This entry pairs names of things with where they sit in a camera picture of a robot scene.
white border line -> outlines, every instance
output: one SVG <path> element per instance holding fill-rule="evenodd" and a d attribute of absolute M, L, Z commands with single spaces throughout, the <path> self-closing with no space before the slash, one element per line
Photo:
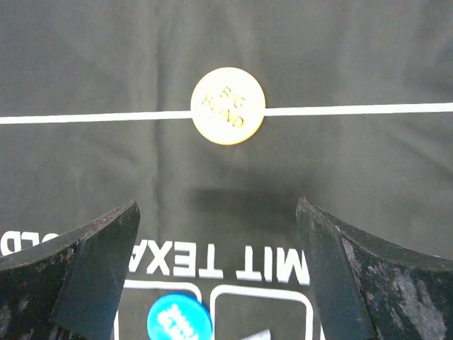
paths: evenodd
<path fill-rule="evenodd" d="M 198 302 L 202 301 L 201 290 L 190 282 L 126 280 L 124 288 L 187 290 L 195 294 Z M 116 312 L 115 321 L 113 323 L 113 338 L 114 340 L 120 340 L 120 322 L 118 321 L 118 311 Z"/>
<path fill-rule="evenodd" d="M 215 337 L 215 302 L 216 299 L 222 294 L 254 296 L 257 298 L 268 298 L 301 302 L 305 305 L 306 308 L 305 339 L 311 340 L 313 338 L 313 318 L 314 318 L 313 306 L 311 305 L 310 300 L 304 294 L 294 292 L 291 290 L 253 288 L 244 287 L 240 285 L 218 285 L 216 288 L 212 290 L 210 296 L 210 312 L 213 328 L 211 340 L 214 340 Z"/>
<path fill-rule="evenodd" d="M 391 113 L 440 113 L 453 112 L 453 103 L 389 104 L 358 106 L 317 106 L 303 108 L 267 108 L 268 117 L 298 115 L 371 115 Z M 199 113 L 182 111 L 99 113 L 90 115 L 34 115 L 0 117 L 0 125 L 50 124 L 50 123 L 93 123 L 132 120 L 191 119 Z"/>

yellow disc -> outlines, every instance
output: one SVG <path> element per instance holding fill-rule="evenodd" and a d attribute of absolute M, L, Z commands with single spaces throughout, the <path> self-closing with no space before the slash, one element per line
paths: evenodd
<path fill-rule="evenodd" d="M 255 134 L 264 119 L 265 97 L 249 73 L 233 67 L 206 74 L 192 93 L 193 122 L 208 140 L 234 145 Z"/>

white card box outline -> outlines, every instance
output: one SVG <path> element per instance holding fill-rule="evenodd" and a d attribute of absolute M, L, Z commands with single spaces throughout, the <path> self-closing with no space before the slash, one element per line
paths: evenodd
<path fill-rule="evenodd" d="M 202 302 L 201 290 L 196 285 L 190 282 L 126 280 L 124 288 L 186 290 L 192 292 L 197 298 L 198 302 Z M 118 311 L 116 312 L 115 321 L 113 323 L 113 338 L 114 340 L 120 340 L 120 324 L 118 322 Z"/>
<path fill-rule="evenodd" d="M 214 330 L 212 333 L 211 340 L 214 340 L 215 337 L 215 302 L 217 298 L 222 294 L 252 296 L 255 298 L 267 298 L 300 302 L 306 308 L 305 340 L 313 339 L 313 321 L 314 321 L 313 306 L 311 305 L 311 302 L 308 299 L 308 297 L 305 296 L 304 294 L 294 292 L 293 290 L 254 288 L 244 287 L 241 285 L 218 285 L 216 288 L 212 290 L 210 297 L 212 328 Z"/>

letter x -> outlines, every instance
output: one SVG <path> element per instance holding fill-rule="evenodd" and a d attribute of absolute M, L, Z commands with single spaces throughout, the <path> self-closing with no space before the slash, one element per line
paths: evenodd
<path fill-rule="evenodd" d="M 170 251 L 173 246 L 172 241 L 165 241 L 162 248 L 159 248 L 157 243 L 154 240 L 148 240 L 148 247 L 151 249 L 151 252 L 154 255 L 153 261 L 149 264 L 147 268 L 147 274 L 153 274 L 158 267 L 160 267 L 162 273 L 165 276 L 170 275 L 170 269 L 165 262 L 165 256 Z"/>

blue disc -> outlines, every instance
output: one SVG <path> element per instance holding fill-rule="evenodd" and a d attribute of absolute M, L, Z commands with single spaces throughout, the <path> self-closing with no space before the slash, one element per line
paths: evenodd
<path fill-rule="evenodd" d="M 168 294 L 149 310 L 147 320 L 151 340 L 210 340 L 212 321 L 207 309 L 193 297 Z"/>

